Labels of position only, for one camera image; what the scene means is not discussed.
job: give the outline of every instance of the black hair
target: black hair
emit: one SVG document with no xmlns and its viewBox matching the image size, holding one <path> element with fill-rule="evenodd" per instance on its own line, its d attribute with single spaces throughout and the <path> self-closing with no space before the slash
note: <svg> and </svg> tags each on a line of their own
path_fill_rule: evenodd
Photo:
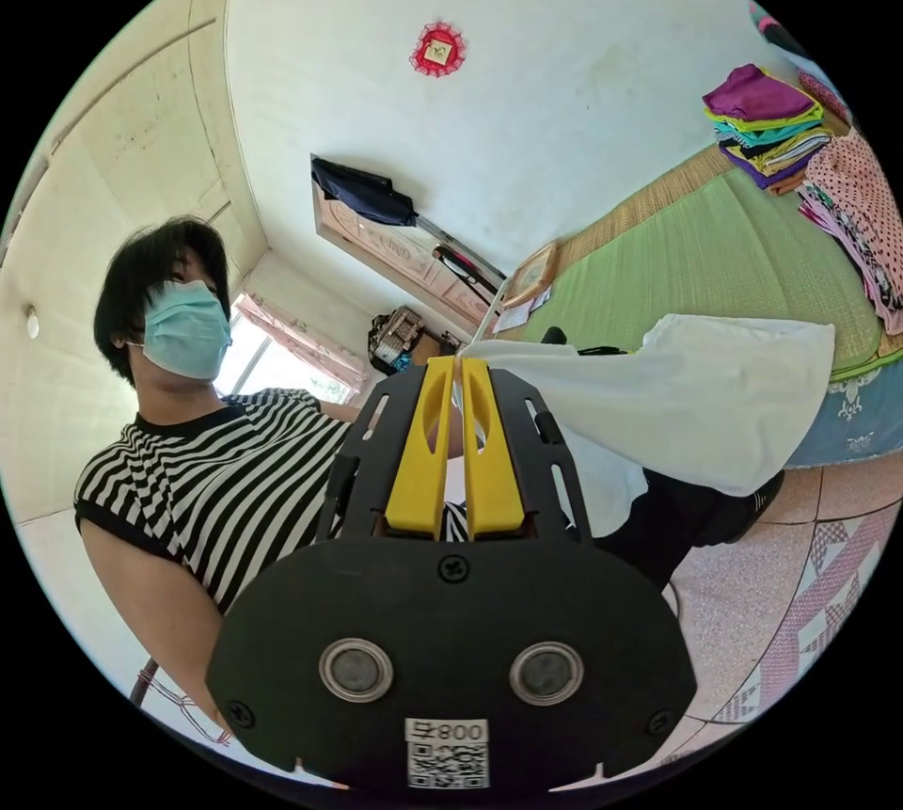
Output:
<svg viewBox="0 0 903 810">
<path fill-rule="evenodd" d="M 219 303 L 230 316 L 226 249 L 216 230 L 196 217 L 174 217 L 161 227 L 139 230 L 119 249 L 106 270 L 94 311 L 94 342 L 110 367 L 133 387 L 128 350 L 115 337 L 133 340 L 144 328 L 144 313 L 165 283 L 177 279 L 179 262 L 194 249 L 216 287 Z"/>
</svg>

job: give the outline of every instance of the pink curtain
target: pink curtain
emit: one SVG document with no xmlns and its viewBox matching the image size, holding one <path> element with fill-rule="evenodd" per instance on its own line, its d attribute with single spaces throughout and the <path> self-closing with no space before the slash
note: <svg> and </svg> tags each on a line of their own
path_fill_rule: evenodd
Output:
<svg viewBox="0 0 903 810">
<path fill-rule="evenodd" d="M 364 362 L 347 349 L 311 330 L 297 318 L 268 306 L 258 295 L 243 295 L 236 308 L 292 355 L 343 384 L 357 396 L 367 382 Z"/>
</svg>

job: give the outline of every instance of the green bed mat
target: green bed mat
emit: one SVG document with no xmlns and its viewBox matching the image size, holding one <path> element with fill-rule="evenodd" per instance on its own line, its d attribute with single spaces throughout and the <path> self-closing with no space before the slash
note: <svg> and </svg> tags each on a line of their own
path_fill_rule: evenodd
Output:
<svg viewBox="0 0 903 810">
<path fill-rule="evenodd" d="M 633 351 L 666 314 L 834 324 L 834 376 L 878 348 L 881 326 L 842 248 L 742 169 L 644 220 L 569 267 L 521 328 L 539 342 L 560 327 L 577 349 Z"/>
</svg>

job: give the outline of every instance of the sticker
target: sticker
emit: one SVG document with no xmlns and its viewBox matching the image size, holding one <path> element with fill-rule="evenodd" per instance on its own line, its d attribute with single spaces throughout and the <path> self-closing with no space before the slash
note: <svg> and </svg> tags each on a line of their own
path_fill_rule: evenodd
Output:
<svg viewBox="0 0 903 810">
<path fill-rule="evenodd" d="M 448 23 L 430 23 L 423 27 L 411 66 L 425 76 L 448 76 L 461 68 L 467 56 L 464 37 Z"/>
<path fill-rule="evenodd" d="M 489 788 L 486 719 L 405 719 L 412 788 Z"/>
</svg>

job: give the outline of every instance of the tiled floor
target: tiled floor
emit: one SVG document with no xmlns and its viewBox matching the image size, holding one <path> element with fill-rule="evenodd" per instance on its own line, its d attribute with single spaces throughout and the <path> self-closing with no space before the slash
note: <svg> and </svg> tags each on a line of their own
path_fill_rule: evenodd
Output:
<svg viewBox="0 0 903 810">
<path fill-rule="evenodd" d="M 635 775 L 699 750 L 772 706 L 799 681 L 856 605 L 900 510 L 903 453 L 787 472 L 738 544 L 694 550 L 665 592 L 699 690 Z M 603 771 L 570 787 L 605 782 Z"/>
</svg>

